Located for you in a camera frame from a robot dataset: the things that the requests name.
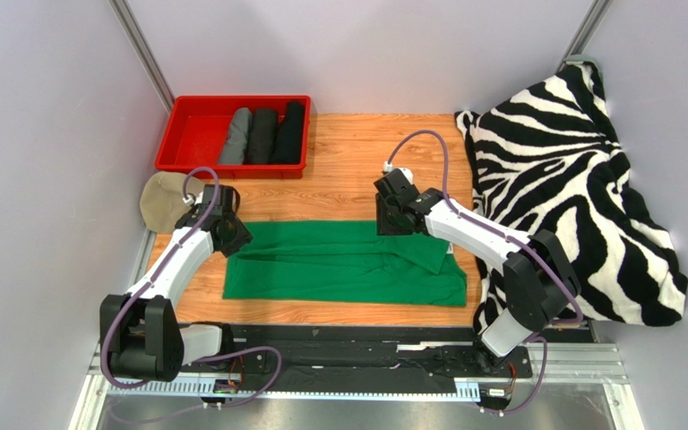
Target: gray wall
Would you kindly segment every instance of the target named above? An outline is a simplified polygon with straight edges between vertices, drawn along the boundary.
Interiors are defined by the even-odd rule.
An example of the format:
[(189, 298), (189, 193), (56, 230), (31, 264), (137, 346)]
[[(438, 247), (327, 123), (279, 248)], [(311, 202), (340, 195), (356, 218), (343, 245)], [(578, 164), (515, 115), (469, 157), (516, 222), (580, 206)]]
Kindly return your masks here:
[(551, 75), (590, 0), (130, 0), (176, 95), (326, 112), (490, 108)]
[[(688, 1), (614, 2), (587, 54), (603, 65), (632, 185), (670, 228), (688, 275)], [(600, 324), (622, 352), (649, 429), (688, 427), (688, 299), (669, 329)]]
[(0, 428), (68, 426), (165, 120), (107, 2), (0, 2)]

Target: rolled cloth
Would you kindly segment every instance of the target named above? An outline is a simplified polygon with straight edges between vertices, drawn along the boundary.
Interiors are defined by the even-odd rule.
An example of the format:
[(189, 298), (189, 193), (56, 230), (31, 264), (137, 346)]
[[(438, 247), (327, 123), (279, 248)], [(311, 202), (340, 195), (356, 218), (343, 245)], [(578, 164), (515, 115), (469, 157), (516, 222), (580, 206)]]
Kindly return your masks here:
[(249, 133), (246, 164), (270, 164), (275, 151), (275, 137), (278, 133), (278, 112), (260, 107), (254, 112)]
[(302, 161), (302, 138), (305, 131), (305, 106), (292, 100), (286, 105), (286, 116), (280, 123), (271, 164), (299, 164)]
[(228, 258), (224, 298), (466, 304), (448, 243), (377, 236), (374, 221), (246, 223), (254, 240)]
[[(177, 221), (190, 210), (190, 206), (183, 202), (184, 181), (185, 174), (176, 172), (159, 172), (150, 177), (140, 197), (140, 212), (147, 228), (164, 234), (175, 231)], [(203, 182), (191, 178), (187, 192), (200, 194)]]
[(251, 130), (252, 115), (248, 107), (241, 107), (233, 115), (228, 130), (228, 138), (222, 146), (218, 164), (244, 164), (248, 134)]

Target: zebra print fabric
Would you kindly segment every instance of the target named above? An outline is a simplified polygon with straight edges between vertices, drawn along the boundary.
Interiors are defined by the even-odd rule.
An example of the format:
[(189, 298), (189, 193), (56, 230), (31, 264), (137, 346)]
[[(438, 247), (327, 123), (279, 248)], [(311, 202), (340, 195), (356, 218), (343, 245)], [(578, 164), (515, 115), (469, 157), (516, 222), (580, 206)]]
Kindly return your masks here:
[[(664, 326), (683, 317), (688, 279), (670, 235), (628, 184), (630, 162), (593, 64), (567, 65), (482, 115), (459, 112), (456, 124), (473, 170), (473, 210), (530, 234), (553, 231), (587, 318)], [(477, 262), (480, 331), (505, 308), (505, 291), (500, 273)]]

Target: folded green cloth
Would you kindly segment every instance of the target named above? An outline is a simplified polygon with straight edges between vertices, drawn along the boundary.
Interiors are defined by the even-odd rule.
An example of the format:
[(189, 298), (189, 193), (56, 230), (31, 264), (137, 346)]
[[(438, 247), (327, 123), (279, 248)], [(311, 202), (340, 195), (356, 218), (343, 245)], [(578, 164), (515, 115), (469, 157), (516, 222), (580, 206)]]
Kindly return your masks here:
[(224, 298), (466, 304), (448, 243), (377, 236), (374, 221), (246, 223), (252, 243), (228, 259)]

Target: wooden table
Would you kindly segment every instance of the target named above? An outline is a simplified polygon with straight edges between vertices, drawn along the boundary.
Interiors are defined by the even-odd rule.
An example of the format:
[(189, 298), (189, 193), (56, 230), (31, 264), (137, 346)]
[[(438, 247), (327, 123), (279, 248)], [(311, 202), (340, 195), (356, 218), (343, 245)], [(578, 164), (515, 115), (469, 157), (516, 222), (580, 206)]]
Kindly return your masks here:
[[(310, 124), (305, 176), (296, 180), (226, 180), (241, 193), (243, 221), (292, 219), (375, 219), (373, 182), (394, 146), (406, 135), (431, 129), (450, 151), (449, 193), (471, 207), (471, 173), (463, 140), (451, 115), (321, 115)], [(419, 190), (442, 187), (443, 155), (433, 136), (422, 135), (403, 147), (397, 167), (410, 168)], [(158, 235), (150, 264), (170, 235)], [(469, 325), (479, 301), (474, 256), (455, 248), (468, 276), (467, 305), (378, 305), (300, 300), (223, 300), (226, 259), (214, 254), (195, 274), (177, 306), (179, 321), (224, 323), (314, 323)]]

